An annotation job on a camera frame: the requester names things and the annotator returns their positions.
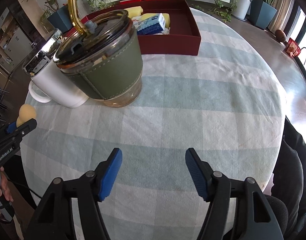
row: human hand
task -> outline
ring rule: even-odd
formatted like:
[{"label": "human hand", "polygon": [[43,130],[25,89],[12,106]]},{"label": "human hand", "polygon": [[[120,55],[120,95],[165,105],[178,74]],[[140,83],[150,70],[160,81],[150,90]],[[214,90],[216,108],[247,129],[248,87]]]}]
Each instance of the human hand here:
[{"label": "human hand", "polygon": [[1,179],[2,179],[1,180],[1,189],[2,190],[0,189],[0,196],[2,194],[4,194],[4,197],[7,201],[13,202],[14,200],[13,200],[13,197],[11,195],[11,191],[10,191],[8,185],[7,185],[8,180],[7,180],[6,176],[4,175],[4,173],[2,171],[4,171],[3,167],[0,168],[0,176],[1,176]]}]

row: light blue tablecloth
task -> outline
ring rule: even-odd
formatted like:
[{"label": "light blue tablecloth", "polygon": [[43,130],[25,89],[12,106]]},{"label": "light blue tablecloth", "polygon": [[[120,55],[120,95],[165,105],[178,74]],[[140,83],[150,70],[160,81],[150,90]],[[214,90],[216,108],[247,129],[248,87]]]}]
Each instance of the light blue tablecloth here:
[{"label": "light blue tablecloth", "polygon": [[[208,204],[185,165],[189,147],[214,170],[233,179],[254,177],[262,189],[275,165],[284,89],[239,34],[192,13],[202,37],[198,56],[143,55],[143,89],[129,106],[113,109],[89,99],[69,109],[27,96],[38,126],[24,137],[21,154],[37,193],[55,177],[68,180],[95,169],[114,147],[122,150],[112,193],[99,204],[111,239],[196,239]],[[73,207],[82,239],[75,201]]]}]

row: green leather sleeve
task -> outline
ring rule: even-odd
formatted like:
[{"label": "green leather sleeve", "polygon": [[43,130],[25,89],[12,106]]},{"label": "green leather sleeve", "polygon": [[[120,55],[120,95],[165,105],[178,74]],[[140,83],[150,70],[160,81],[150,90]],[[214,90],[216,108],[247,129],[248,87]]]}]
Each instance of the green leather sleeve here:
[{"label": "green leather sleeve", "polygon": [[93,99],[111,99],[128,90],[139,78],[143,60],[136,32],[117,52],[87,70],[64,73]]}]

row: curtain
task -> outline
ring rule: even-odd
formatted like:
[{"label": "curtain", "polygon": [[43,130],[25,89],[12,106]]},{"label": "curtain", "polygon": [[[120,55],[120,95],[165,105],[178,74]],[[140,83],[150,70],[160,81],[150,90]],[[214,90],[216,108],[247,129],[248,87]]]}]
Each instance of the curtain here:
[{"label": "curtain", "polygon": [[274,0],[272,6],[277,10],[277,12],[268,27],[271,32],[275,33],[276,30],[282,28],[290,9],[290,5],[291,0]]}]

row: floor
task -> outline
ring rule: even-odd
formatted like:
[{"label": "floor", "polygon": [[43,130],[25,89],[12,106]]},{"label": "floor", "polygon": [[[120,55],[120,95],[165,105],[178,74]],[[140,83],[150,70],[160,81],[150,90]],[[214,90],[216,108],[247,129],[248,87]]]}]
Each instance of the floor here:
[{"label": "floor", "polygon": [[[210,8],[210,4],[204,2],[188,1],[188,3],[193,8],[199,5],[205,12]],[[234,17],[226,24],[246,39],[272,68],[288,95],[287,116],[306,142],[306,82],[295,61],[283,52],[284,45],[277,42],[270,32]],[[25,102],[29,81],[29,76],[18,68],[7,82],[5,90],[10,94],[5,96],[3,101],[9,107],[9,111],[4,115],[7,121],[17,119],[18,110]]]},{"label": "floor", "polygon": [[[211,4],[188,1],[190,7],[196,5],[208,12]],[[306,143],[306,82],[296,62],[283,52],[285,46],[275,40],[275,36],[268,31],[261,30],[250,22],[243,22],[232,17],[226,22],[239,33],[264,58],[271,67],[287,93],[287,117],[296,130],[302,134]]]}]

